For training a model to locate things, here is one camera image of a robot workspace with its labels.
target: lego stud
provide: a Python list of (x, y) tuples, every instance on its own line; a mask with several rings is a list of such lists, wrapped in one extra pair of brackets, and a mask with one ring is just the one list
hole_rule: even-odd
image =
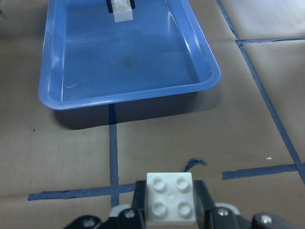
[(190, 184), (185, 177), (177, 177), (176, 187), (181, 192), (187, 192), (190, 189)]
[(166, 183), (165, 180), (162, 176), (156, 176), (152, 180), (152, 187), (157, 191), (157, 192), (164, 192), (166, 190)]
[(152, 204), (152, 213), (157, 218), (164, 218), (167, 214), (167, 207), (165, 203), (161, 200), (157, 200)]
[(191, 204), (187, 201), (180, 201), (178, 203), (178, 214), (183, 218), (189, 218), (192, 216)]

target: metal screw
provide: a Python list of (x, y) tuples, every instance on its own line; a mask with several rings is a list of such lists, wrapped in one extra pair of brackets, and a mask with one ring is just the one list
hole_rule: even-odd
[(126, 210), (124, 212), (125, 218), (128, 218), (128, 219), (133, 218), (134, 215), (135, 215), (135, 213), (134, 213), (134, 211), (132, 209)]
[(264, 224), (272, 223), (272, 218), (268, 215), (262, 215), (261, 216), (261, 222)]
[(95, 225), (95, 221), (93, 220), (93, 218), (84, 219), (82, 221), (82, 225), (84, 226), (84, 228), (90, 228)]
[(218, 209), (218, 215), (220, 215), (220, 216), (228, 216), (229, 215), (229, 211), (226, 208), (219, 208)]

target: blue bin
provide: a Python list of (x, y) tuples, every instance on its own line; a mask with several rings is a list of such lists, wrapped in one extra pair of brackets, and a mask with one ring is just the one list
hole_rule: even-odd
[(114, 22), (105, 0), (50, 0), (39, 97), (66, 110), (207, 90), (220, 70), (188, 0), (136, 0)]

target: blue plastic tray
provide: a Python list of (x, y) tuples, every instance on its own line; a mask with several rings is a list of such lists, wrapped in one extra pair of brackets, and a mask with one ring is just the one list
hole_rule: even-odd
[(115, 23), (105, 0), (50, 0), (39, 96), (65, 110), (207, 90), (220, 70), (188, 0), (136, 0)]

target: white block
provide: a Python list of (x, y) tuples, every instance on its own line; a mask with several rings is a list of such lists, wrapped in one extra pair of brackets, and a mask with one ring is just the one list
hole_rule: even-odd
[(147, 225), (196, 222), (191, 173), (147, 173)]
[(111, 5), (115, 22), (133, 20), (129, 0), (112, 0)]

